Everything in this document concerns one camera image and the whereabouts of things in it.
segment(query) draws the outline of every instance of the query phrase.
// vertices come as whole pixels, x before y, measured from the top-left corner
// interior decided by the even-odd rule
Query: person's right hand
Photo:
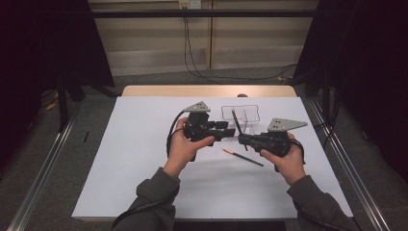
[[[294,139],[291,133],[288,133],[288,137]],[[290,186],[306,175],[301,150],[295,144],[292,144],[291,150],[284,157],[278,157],[264,149],[261,150],[261,155],[279,168],[279,172]]]

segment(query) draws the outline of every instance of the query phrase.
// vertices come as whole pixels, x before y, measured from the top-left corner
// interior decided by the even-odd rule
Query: table
[[[250,97],[238,99],[236,96],[240,93]],[[162,145],[158,143],[166,140],[167,129],[173,117],[179,112],[178,108],[188,107],[203,97],[209,102],[210,107],[217,105],[216,109],[212,110],[211,116],[219,113],[217,110],[222,103],[233,105],[236,102],[244,102],[245,105],[261,105],[263,110],[260,116],[267,120],[261,121],[262,124],[260,122],[261,128],[254,125],[254,129],[258,130],[268,126],[265,123],[270,122],[271,114],[309,120],[301,100],[295,97],[293,88],[287,86],[127,87],[123,97],[116,101],[111,121],[72,216],[87,221],[113,220],[125,211],[135,198],[137,182],[151,176],[157,167],[166,161],[166,154],[161,153],[164,143]],[[161,105],[164,101],[168,103],[165,110]],[[156,107],[159,108],[158,113],[151,115],[146,112],[157,110]],[[135,131],[132,126],[136,126],[139,131]],[[305,157],[308,163],[306,171],[316,175],[315,181],[320,188],[331,193],[339,201],[344,212],[352,216],[311,124],[296,129],[293,133],[302,141],[311,139],[303,143],[305,152],[314,153]],[[232,146],[237,152],[243,153],[242,145],[231,139],[224,139],[222,142],[216,142],[213,147],[200,149],[197,161],[193,165],[188,165],[180,176],[181,191],[174,202],[177,207],[176,218],[214,220],[296,217],[292,200],[286,195],[285,189],[288,186],[279,173],[273,172],[271,163],[253,150],[249,150],[246,155],[251,155],[255,161],[269,166],[260,169],[241,159],[220,154],[221,146]],[[246,207],[248,206],[246,200],[250,201],[253,208]]]

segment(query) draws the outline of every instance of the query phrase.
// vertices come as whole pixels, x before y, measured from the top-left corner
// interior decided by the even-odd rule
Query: gray floor
[[[243,68],[201,71],[204,76],[232,76],[241,79],[217,78],[221,84],[279,85],[276,78],[254,80],[253,78],[271,77],[281,71],[280,67]],[[290,76],[293,69],[285,73]],[[141,76],[123,76],[115,78],[116,87],[122,92],[128,85],[202,85],[214,84],[188,72],[165,73]],[[319,124],[310,105],[310,98],[305,97],[303,86],[296,86],[297,95],[302,97],[305,108],[314,124]],[[93,158],[103,137],[115,100],[85,88],[87,98],[82,103],[69,102],[69,109],[79,108],[72,129],[56,160],[50,176],[36,202],[35,209],[20,230],[109,230],[109,222],[86,223],[71,218],[76,200],[87,178]],[[57,108],[46,111],[41,108],[25,142],[15,153],[9,167],[2,172],[0,181],[0,230],[7,230],[18,207],[36,179],[42,163],[51,149],[59,128]],[[341,104],[337,118],[336,134],[354,164],[373,201],[378,205],[380,214],[386,220],[390,230],[406,230],[408,218],[408,187],[395,172],[382,160],[377,147],[362,136],[362,128]],[[322,143],[325,136],[317,131]],[[330,143],[325,146],[327,157],[336,172],[344,195],[349,202],[353,215],[363,230],[374,230],[370,218],[344,173],[343,167]],[[287,230],[299,230],[296,220],[286,220]]]

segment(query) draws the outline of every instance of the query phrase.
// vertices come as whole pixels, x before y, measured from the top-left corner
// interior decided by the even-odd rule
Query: person's left hand
[[[173,178],[178,178],[180,172],[189,163],[195,152],[215,141],[214,137],[208,137],[201,141],[190,141],[184,136],[184,124],[189,118],[183,117],[177,121],[176,129],[171,139],[168,159],[163,171]]]

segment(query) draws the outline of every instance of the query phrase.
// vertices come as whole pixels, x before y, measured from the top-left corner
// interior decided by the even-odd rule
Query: person
[[[114,231],[172,230],[175,218],[175,207],[172,203],[180,189],[178,177],[198,149],[215,141],[214,137],[189,141],[183,134],[187,120],[188,118],[184,117],[177,121],[166,164],[159,167],[151,179],[138,185],[138,197],[128,211],[116,218]],[[340,227],[335,230],[358,230],[337,201],[330,194],[322,192],[312,177],[306,175],[298,146],[293,145],[283,158],[266,150],[262,150],[261,155],[278,166],[290,186],[287,193],[292,197],[298,211],[298,222],[302,230],[333,230],[333,227]]]

